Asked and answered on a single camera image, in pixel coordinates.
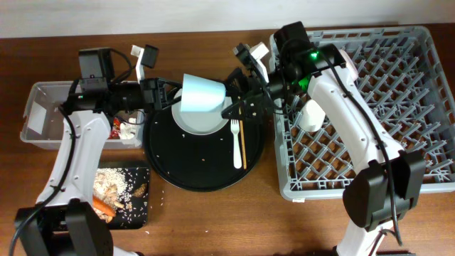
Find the wooden table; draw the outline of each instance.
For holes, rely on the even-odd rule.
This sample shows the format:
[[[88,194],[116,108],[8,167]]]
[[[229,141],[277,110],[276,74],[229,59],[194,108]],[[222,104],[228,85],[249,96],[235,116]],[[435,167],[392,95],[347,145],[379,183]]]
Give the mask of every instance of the wooden table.
[[[449,83],[455,84],[455,25],[428,26]],[[181,80],[183,73],[226,78],[240,65],[232,55],[239,42],[267,41],[273,31],[162,33],[0,40],[0,255],[5,255],[18,208],[32,206],[53,168],[56,151],[19,139],[23,110],[38,81],[73,80],[80,75],[77,51],[109,46],[129,53],[131,44],[160,49],[146,75]],[[118,70],[127,66],[114,59]],[[291,203],[279,194],[272,124],[256,168],[241,182],[213,193],[176,188],[152,173],[149,222],[140,230],[113,231],[114,243],[146,255],[288,255],[330,250],[340,242],[348,215],[342,200]],[[145,159],[141,149],[104,151],[102,161]],[[421,195],[400,230],[380,250],[418,255],[455,255],[455,195]],[[19,245],[17,255],[23,254]]]

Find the clear plastic bin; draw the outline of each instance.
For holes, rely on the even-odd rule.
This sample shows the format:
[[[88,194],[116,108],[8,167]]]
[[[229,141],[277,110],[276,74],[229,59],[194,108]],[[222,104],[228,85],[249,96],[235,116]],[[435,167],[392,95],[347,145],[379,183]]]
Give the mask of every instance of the clear plastic bin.
[[[25,143],[32,143],[43,149],[58,149],[60,147],[63,136],[63,116],[58,111],[58,105],[62,104],[70,90],[71,81],[62,82],[37,82],[31,88],[28,96],[27,105],[23,117],[26,118],[25,124],[21,131],[21,140]],[[40,114],[44,120],[38,124],[41,130],[37,132],[29,127],[29,120],[32,114],[32,106],[35,109],[40,109],[39,112],[34,111],[33,114]],[[141,123],[145,116],[142,112],[127,114],[120,112],[119,115],[125,119],[130,117],[136,118],[136,122]],[[104,149],[137,149],[142,146],[142,130],[144,125],[137,125],[136,135],[132,139],[108,139]]]

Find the fork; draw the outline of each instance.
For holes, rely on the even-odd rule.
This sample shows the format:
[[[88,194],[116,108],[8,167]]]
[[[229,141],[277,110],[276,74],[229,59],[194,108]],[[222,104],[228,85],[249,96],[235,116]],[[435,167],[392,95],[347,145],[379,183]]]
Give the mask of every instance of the fork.
[[[232,135],[234,135],[234,167],[240,169],[242,168],[242,157],[240,156],[239,147],[239,120],[230,120],[230,131],[232,132]]]

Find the orange carrot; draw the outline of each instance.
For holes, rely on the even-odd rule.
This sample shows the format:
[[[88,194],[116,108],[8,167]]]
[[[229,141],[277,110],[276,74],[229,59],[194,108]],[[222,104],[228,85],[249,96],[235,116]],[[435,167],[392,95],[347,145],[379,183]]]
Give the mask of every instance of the orange carrot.
[[[115,217],[115,210],[108,206],[105,202],[98,199],[96,196],[93,196],[93,207],[102,211],[108,216]]]

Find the black round placemat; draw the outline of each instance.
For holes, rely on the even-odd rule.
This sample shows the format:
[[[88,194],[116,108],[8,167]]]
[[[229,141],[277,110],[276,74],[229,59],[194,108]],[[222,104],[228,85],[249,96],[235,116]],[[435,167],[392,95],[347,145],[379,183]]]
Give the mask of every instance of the black round placemat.
[[[155,171],[169,183],[190,191],[216,191],[241,180],[259,160],[264,148],[262,125],[244,123],[247,170],[234,167],[234,141],[228,122],[209,135],[183,131],[171,108],[146,121],[144,150]]]

